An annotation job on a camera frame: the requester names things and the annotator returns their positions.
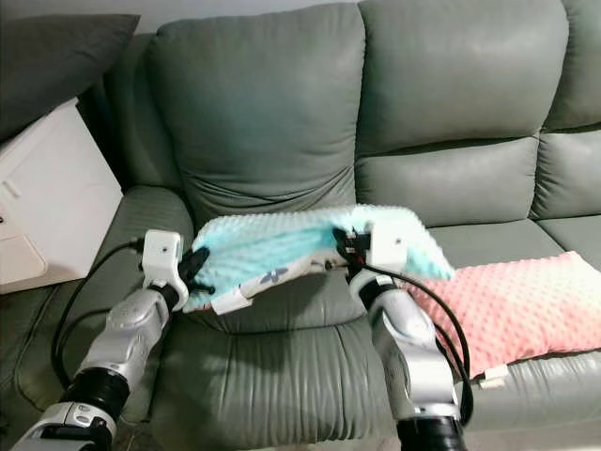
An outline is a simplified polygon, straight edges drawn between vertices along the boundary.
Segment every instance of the white furniture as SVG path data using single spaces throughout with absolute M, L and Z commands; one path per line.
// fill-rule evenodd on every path
M 120 186 L 76 103 L 0 148 L 0 293 L 86 276 L 115 215 Z

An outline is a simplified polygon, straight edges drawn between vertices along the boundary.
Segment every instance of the pink pillow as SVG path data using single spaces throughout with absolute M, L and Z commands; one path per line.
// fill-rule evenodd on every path
M 576 252 L 458 270 L 428 281 L 455 312 L 470 345 L 470 376 L 548 352 L 601 348 L 601 272 Z M 427 295 L 409 292 L 461 348 L 453 324 Z

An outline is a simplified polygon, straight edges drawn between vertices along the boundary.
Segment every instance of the wall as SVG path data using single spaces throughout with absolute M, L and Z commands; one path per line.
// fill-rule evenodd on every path
M 182 18 L 261 14 L 341 0 L 0 0 L 3 20 L 40 14 L 135 13 L 138 32 Z

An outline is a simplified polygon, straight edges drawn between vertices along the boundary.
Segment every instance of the sofa backrest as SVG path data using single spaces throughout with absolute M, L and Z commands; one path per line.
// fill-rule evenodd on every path
M 540 136 L 534 218 L 601 213 L 601 2 L 564 0 L 570 36 Z
M 136 37 L 107 89 L 134 182 L 183 189 L 197 226 L 355 200 L 428 226 L 596 214 L 600 18 L 367 0 L 180 21 Z

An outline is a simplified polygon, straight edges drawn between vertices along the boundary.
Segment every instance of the gray leather sofa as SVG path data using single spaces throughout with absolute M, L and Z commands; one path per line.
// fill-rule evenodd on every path
M 217 215 L 362 202 L 415 210 L 456 267 L 567 249 L 601 270 L 600 23 L 597 0 L 368 0 L 139 35 L 105 80 L 135 187 L 100 253 L 149 227 L 190 242 Z M 73 315 L 116 303 L 136 267 L 115 257 Z M 3 448 L 60 394 L 49 343 L 73 287 L 0 301 Z M 473 390 L 472 431 L 598 421 L 601 352 Z M 124 418 L 182 451 L 394 434 L 342 274 L 177 316 Z

